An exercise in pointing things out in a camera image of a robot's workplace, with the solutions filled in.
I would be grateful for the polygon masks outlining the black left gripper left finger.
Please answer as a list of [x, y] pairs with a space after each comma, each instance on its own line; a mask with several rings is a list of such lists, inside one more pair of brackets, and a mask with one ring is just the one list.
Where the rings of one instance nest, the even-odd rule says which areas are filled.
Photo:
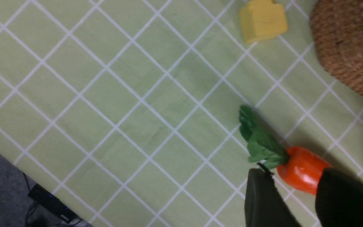
[[247, 227], [299, 227], [278, 192], [270, 171], [252, 168], [248, 171], [244, 204]]

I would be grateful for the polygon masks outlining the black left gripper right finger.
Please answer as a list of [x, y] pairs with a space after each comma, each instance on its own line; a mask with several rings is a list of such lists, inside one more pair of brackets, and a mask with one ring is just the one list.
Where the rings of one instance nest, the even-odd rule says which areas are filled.
[[363, 227], [363, 183], [337, 169], [324, 169], [315, 211], [323, 227]]

